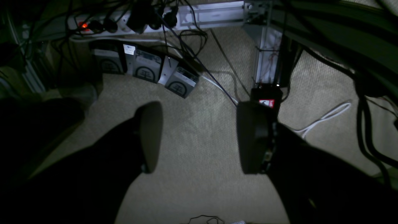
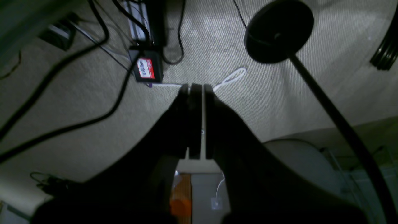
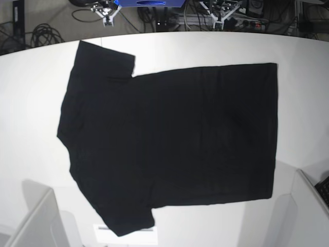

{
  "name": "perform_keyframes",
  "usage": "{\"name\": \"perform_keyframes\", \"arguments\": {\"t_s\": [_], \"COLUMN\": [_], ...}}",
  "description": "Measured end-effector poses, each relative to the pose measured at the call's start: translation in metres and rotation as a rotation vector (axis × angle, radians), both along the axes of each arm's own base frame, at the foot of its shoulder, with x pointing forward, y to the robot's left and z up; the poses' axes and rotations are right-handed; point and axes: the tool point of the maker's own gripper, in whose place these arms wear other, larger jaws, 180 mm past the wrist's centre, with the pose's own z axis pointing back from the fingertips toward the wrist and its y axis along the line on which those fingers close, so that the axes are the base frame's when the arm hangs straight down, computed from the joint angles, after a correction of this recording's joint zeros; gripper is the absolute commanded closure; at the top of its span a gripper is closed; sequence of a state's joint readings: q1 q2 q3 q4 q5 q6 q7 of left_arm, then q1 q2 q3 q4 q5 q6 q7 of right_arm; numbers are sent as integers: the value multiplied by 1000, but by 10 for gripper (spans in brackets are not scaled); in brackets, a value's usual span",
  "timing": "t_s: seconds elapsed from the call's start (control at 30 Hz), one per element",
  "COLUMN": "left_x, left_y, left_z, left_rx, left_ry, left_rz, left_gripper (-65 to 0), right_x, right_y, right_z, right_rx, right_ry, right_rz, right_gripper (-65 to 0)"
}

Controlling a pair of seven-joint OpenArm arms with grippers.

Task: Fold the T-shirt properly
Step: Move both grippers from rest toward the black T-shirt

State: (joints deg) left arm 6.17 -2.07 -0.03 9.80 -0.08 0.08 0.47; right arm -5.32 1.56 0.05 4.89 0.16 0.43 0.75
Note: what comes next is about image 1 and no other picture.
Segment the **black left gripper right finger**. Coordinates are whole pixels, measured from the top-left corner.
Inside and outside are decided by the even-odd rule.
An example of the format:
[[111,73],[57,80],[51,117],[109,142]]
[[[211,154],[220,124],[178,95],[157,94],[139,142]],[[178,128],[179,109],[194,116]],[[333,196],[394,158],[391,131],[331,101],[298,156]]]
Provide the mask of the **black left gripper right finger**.
[[310,146],[256,102],[237,106],[244,174],[270,179],[292,224],[396,224],[397,192]]

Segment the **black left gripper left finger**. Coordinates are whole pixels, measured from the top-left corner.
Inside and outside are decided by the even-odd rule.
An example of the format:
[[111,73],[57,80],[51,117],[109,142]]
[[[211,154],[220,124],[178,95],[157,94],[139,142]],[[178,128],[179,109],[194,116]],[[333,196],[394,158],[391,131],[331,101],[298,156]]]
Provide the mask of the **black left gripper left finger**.
[[78,101],[46,101],[2,113],[2,224],[113,224],[131,183],[154,172],[163,129],[158,101],[33,175],[83,118]]

